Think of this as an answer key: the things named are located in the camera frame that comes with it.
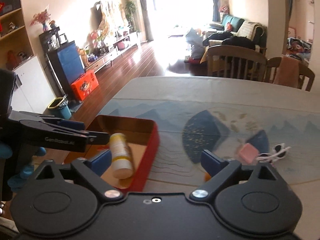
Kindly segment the blue gloved left hand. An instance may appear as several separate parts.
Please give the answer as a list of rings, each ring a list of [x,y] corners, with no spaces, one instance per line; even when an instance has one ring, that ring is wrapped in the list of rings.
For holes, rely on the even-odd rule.
[[[33,156],[46,155],[44,147],[22,144],[1,144],[1,195],[3,200],[11,199],[11,192],[19,191],[35,170],[31,163]]]

